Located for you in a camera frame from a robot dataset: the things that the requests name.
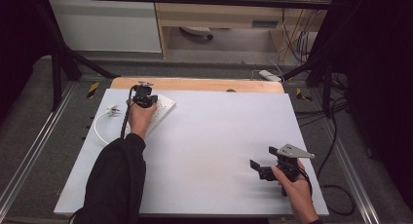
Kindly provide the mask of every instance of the plug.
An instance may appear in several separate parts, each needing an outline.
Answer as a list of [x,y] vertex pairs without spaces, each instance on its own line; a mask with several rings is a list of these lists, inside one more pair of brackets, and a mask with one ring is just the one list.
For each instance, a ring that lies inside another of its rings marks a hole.
[[117,114],[119,109],[117,109],[116,104],[110,104],[106,107],[107,111],[109,112],[109,115],[112,116],[114,114]]

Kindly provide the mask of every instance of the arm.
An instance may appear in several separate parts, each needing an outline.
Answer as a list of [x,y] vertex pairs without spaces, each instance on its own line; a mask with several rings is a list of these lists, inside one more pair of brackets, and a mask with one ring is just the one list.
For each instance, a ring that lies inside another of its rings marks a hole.
[[143,139],[155,110],[156,105],[131,106],[131,133],[112,141],[98,155],[74,224],[136,223],[146,175]]
[[[298,160],[298,166],[304,166]],[[309,184],[303,175],[299,175],[297,181],[291,182],[277,167],[272,167],[274,176],[285,189],[291,203],[292,213],[299,223],[322,223],[313,206]]]

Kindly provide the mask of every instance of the power cord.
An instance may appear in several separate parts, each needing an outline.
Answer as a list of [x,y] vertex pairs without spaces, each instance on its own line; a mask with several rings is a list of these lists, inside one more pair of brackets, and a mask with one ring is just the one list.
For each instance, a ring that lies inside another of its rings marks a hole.
[[[134,85],[131,87],[130,89],[130,93],[128,96],[128,101],[131,101],[131,92],[135,91],[137,89],[137,85]],[[128,123],[128,118],[129,118],[129,114],[131,111],[131,107],[134,105],[134,103],[130,104],[129,102],[127,103],[128,107],[127,107],[127,112],[125,113],[125,119],[124,119],[124,123],[122,124],[122,129],[121,129],[121,138],[125,138],[125,130],[127,128],[127,123]]]
[[109,106],[107,106],[107,110],[105,112],[103,112],[102,114],[100,114],[96,120],[94,120],[94,132],[96,133],[97,137],[105,144],[108,144],[108,142],[106,140],[103,139],[102,136],[100,136],[99,132],[97,131],[97,122],[99,121],[99,119],[101,119],[103,116],[109,114],[110,116],[116,114],[119,110],[116,108],[115,104],[111,104]]
[[[340,98],[334,100],[334,102],[333,102],[333,107],[332,107],[333,109],[334,109],[336,103],[337,103],[339,100],[341,100],[341,99],[344,99],[344,97],[340,97]],[[322,163],[321,163],[321,166],[319,167],[319,171],[317,172],[317,180],[319,180],[319,176],[321,175],[321,171],[322,171],[322,169],[324,168],[325,163],[327,162],[328,158],[330,157],[331,152],[332,152],[332,150],[334,149],[335,142],[336,142],[336,140],[337,140],[337,131],[338,131],[338,130],[337,130],[337,123],[336,123],[336,120],[335,120],[335,117],[334,117],[334,112],[331,113],[331,119],[332,119],[333,125],[334,125],[333,141],[332,141],[332,143],[331,143],[331,146],[330,146],[330,149],[328,150],[327,155],[325,156],[324,160],[323,160]],[[326,188],[336,188],[336,189],[339,189],[339,190],[343,191],[343,192],[350,198],[350,201],[351,201],[351,203],[352,203],[352,207],[351,207],[350,211],[347,211],[347,212],[338,211],[337,209],[334,209],[334,208],[332,208],[331,206],[327,205],[328,210],[330,210],[330,211],[332,211],[332,212],[334,212],[334,213],[336,213],[336,214],[342,215],[342,216],[349,216],[349,215],[352,215],[352,214],[355,212],[355,210],[356,210],[355,200],[354,200],[353,196],[352,196],[346,189],[344,189],[343,187],[340,187],[340,186],[338,186],[338,185],[333,185],[333,184],[321,185],[320,188],[323,189],[324,191],[325,191]]]
[[[338,112],[338,111],[341,111],[341,110],[343,110],[343,109],[345,109],[345,108],[347,107],[347,102],[346,102],[346,103],[337,104],[337,102],[340,101],[340,100],[342,100],[342,99],[344,99],[344,97],[337,98],[337,99],[333,102],[332,107],[330,107],[331,119],[332,119],[333,125],[334,125],[334,135],[333,135],[333,140],[332,140],[331,146],[330,146],[330,148],[329,148],[329,150],[328,150],[328,152],[327,152],[327,155],[325,156],[324,160],[322,161],[321,166],[319,167],[319,171],[317,172],[317,180],[319,180],[321,171],[322,171],[322,169],[324,168],[325,163],[327,162],[328,158],[330,157],[330,155],[331,155],[331,153],[332,153],[332,150],[333,150],[333,148],[334,148],[336,139],[337,139],[337,123],[336,123],[336,120],[335,120],[335,117],[334,117],[334,113],[336,113],[336,112]],[[322,115],[321,117],[317,118],[317,120],[322,119],[322,118],[324,118],[324,117],[326,116],[324,110],[320,110],[320,111],[310,111],[310,112],[295,112],[295,114],[296,114],[297,116],[300,116],[300,115],[301,115],[301,116],[302,116],[302,115],[308,115],[307,117],[304,117],[304,118],[308,118],[309,116],[312,117],[312,116]],[[336,214],[342,215],[342,216],[349,216],[349,215],[352,215],[352,214],[355,212],[355,210],[356,210],[356,202],[355,202],[353,196],[350,194],[350,192],[348,192],[346,189],[344,189],[343,187],[340,187],[340,186],[338,186],[338,185],[334,185],[334,184],[320,185],[320,188],[321,188],[322,191],[324,191],[324,192],[325,192],[327,189],[331,189],[331,188],[333,188],[333,189],[338,189],[338,190],[341,190],[342,192],[344,192],[344,193],[350,198],[352,207],[351,207],[351,209],[350,209],[349,211],[339,211],[339,210],[337,210],[337,209],[335,209],[335,208],[332,208],[331,206],[327,205],[328,210],[330,210],[330,211],[332,211],[332,212],[334,212],[334,213],[336,213]]]

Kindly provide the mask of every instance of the white cable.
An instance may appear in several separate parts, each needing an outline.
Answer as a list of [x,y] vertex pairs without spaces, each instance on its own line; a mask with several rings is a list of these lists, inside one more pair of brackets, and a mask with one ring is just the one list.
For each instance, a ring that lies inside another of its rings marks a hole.
[[[277,61],[280,61],[280,55],[279,55],[278,53],[276,53],[274,56],[277,56],[277,57],[278,57]],[[285,82],[285,79],[283,78],[282,70],[280,69],[278,63],[275,63],[275,62],[273,61],[273,57],[274,57],[274,56],[270,57],[270,61],[271,61],[271,63],[273,63],[273,64],[277,67],[277,69],[279,70],[279,76],[282,78],[282,84],[283,84],[283,83]]]
[[99,139],[100,139],[101,141],[103,141],[103,143],[105,143],[105,144],[108,144],[108,142],[106,142],[106,141],[100,136],[100,134],[97,132],[96,124],[97,124],[97,121],[99,121],[99,119],[100,119],[101,117],[103,117],[103,116],[106,115],[106,114],[109,114],[110,111],[111,111],[110,109],[106,110],[105,112],[103,112],[103,114],[99,115],[99,117],[97,117],[96,120],[94,121],[94,132],[96,133],[97,137],[99,137]]

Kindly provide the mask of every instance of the white cabinet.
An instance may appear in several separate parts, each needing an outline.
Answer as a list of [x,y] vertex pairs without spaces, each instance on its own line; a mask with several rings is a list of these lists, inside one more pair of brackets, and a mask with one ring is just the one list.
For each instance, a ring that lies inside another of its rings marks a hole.
[[72,50],[161,52],[153,3],[50,2],[63,38]]

